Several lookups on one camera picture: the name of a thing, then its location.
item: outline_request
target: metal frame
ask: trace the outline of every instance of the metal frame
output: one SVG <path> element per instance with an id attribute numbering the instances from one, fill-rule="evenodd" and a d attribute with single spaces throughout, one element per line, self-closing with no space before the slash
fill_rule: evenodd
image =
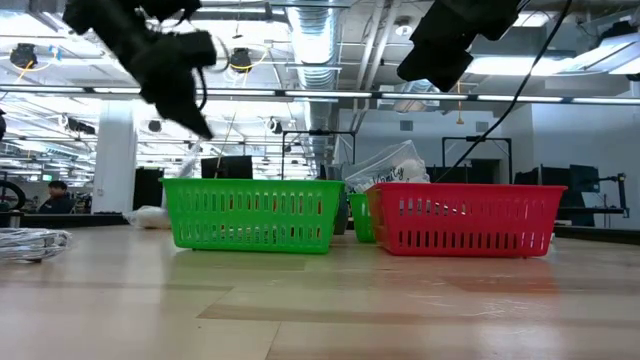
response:
<path id="1" fill-rule="evenodd" d="M 466 142 L 475 142 L 478 140 L 480 136 L 445 136 L 442 138 L 442 167 L 447 167 L 447 150 L 446 150 L 446 142 L 447 140 L 464 140 Z M 493 141 L 493 143 L 498 146 L 496 141 L 504 141 L 507 143 L 507 151 L 505 152 L 503 148 L 498 146 L 502 152 L 504 152 L 509 158 L 509 184 L 513 184 L 513 152 L 512 152 L 512 140 L 511 138 L 485 138 L 482 142 L 486 142 L 487 140 Z"/>
<path id="2" fill-rule="evenodd" d="M 310 136 L 333 136 L 333 135 L 351 135 L 351 137 L 353 138 L 353 146 L 351 147 L 351 152 L 352 152 L 352 162 L 355 164 L 356 163 L 356 133 L 354 131 L 327 131 L 327 130 L 310 130 L 310 131 L 302 131 L 302 130 L 293 130 L 293 131 L 288 131 L 288 130 L 284 130 L 282 131 L 282 163 L 281 163 L 281 167 L 280 167 L 280 180 L 284 180 L 284 156 L 285 156 L 285 152 L 284 149 L 287 147 L 286 145 L 286 138 L 287 135 L 289 134 L 307 134 Z"/>
<path id="3" fill-rule="evenodd" d="M 138 99 L 140 88 L 137 87 L 81 87 L 54 85 L 15 85 L 0 84 L 0 92 L 29 93 L 41 95 L 84 96 L 110 99 Z M 196 90 L 199 97 L 202 89 Z M 511 103 L 513 95 L 494 94 L 445 94 L 445 93 L 397 93 L 380 91 L 329 91 L 329 90 L 284 90 L 284 89 L 232 89 L 207 88 L 211 99 L 229 99 L 261 101 L 265 98 L 281 99 L 386 99 L 386 100 L 439 100 L 462 102 Z M 518 104 L 559 104 L 559 105 L 613 105 L 640 106 L 640 99 L 614 96 L 545 96 L 522 95 Z"/>

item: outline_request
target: red basket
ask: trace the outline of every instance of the red basket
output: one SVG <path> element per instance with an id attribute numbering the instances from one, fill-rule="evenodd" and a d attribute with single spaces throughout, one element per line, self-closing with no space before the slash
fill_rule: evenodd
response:
<path id="1" fill-rule="evenodd" d="M 367 191 L 393 255 L 544 256 L 563 186 L 382 183 Z"/>

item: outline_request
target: desk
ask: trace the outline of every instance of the desk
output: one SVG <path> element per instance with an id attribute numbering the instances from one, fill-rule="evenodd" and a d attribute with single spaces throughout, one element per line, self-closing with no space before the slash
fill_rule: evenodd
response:
<path id="1" fill-rule="evenodd" d="M 0 264 L 11 359 L 638 359 L 640 248 L 558 238 L 541 259 L 176 249 L 167 231 L 71 229 Z"/>

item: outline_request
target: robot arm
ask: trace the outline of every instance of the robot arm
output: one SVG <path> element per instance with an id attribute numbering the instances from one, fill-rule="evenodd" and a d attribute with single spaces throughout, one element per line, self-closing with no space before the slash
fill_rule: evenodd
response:
<path id="1" fill-rule="evenodd" d="M 160 116 L 209 140 L 213 134 L 200 112 L 204 101 L 200 108 L 195 104 L 192 71 L 215 65 L 211 35 L 206 31 L 153 31 L 141 12 L 162 22 L 180 10 L 187 19 L 201 6 L 200 0 L 68 0 L 62 18 L 78 34 L 93 29 L 140 84 L 140 95 L 155 104 Z"/>
<path id="2" fill-rule="evenodd" d="M 478 35 L 496 41 L 518 19 L 520 0 L 436 0 L 411 35 L 413 50 L 398 67 L 406 81 L 427 79 L 449 91 L 473 61 Z"/>

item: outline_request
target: green basket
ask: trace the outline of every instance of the green basket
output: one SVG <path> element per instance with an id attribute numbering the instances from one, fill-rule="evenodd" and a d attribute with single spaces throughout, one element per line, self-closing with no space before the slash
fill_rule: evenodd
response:
<path id="1" fill-rule="evenodd" d="M 353 226 L 356 228 L 356 237 L 359 242 L 372 243 L 376 239 L 373 236 L 373 226 L 371 226 L 371 213 L 369 212 L 369 201 L 365 194 L 349 195 L 351 201 L 351 214 L 353 215 Z"/>
<path id="2" fill-rule="evenodd" d="M 340 181 L 163 179 L 176 246 L 324 254 Z"/>

